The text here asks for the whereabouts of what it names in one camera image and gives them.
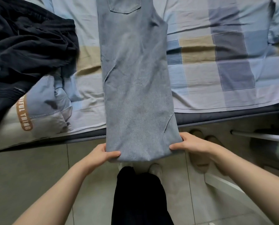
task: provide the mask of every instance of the black pants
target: black pants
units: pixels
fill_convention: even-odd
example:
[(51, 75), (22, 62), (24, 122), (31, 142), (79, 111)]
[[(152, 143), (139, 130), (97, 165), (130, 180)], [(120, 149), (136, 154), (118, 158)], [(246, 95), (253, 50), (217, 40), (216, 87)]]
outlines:
[(43, 75), (77, 54), (73, 20), (24, 0), (0, 0), (0, 121)]
[(136, 175), (127, 166), (117, 178), (112, 225), (173, 225), (166, 207), (166, 193), (157, 176)]

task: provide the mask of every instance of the light blue jeans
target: light blue jeans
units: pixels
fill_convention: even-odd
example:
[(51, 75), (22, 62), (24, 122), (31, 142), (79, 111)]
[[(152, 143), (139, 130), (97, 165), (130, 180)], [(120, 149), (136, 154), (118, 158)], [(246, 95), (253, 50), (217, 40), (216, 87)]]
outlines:
[(167, 23), (153, 0), (96, 0), (107, 151), (118, 161), (171, 155), (181, 142), (166, 60)]

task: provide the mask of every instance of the white shoe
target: white shoe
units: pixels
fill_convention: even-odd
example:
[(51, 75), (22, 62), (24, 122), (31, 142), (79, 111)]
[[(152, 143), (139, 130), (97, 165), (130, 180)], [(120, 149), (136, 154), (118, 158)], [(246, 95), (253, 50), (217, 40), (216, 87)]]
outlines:
[(159, 164), (154, 163), (149, 167), (148, 173), (156, 175), (162, 184), (162, 168)]
[(125, 167), (125, 166), (131, 166), (131, 167), (133, 167), (133, 163), (132, 163), (132, 162), (126, 162), (126, 163), (122, 163), (122, 162), (121, 162), (121, 163), (119, 163), (119, 164), (118, 164), (119, 171), (122, 170), (122, 168)]

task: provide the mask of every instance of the left hand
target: left hand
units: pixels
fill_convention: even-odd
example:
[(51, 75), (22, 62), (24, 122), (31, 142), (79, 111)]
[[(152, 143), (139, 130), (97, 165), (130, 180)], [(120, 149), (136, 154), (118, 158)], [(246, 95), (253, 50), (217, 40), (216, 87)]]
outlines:
[(91, 173), (95, 168), (104, 164), (107, 160), (117, 158), (121, 155), (120, 151), (106, 152), (106, 143), (97, 145), (89, 155), (85, 156), (80, 162), (82, 162)]

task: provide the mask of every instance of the back pocket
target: back pocket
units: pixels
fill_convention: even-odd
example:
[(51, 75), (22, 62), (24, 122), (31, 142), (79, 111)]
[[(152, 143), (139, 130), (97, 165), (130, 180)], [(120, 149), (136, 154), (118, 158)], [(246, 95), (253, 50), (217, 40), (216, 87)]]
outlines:
[(110, 11), (128, 14), (141, 7), (141, 0), (107, 0)]

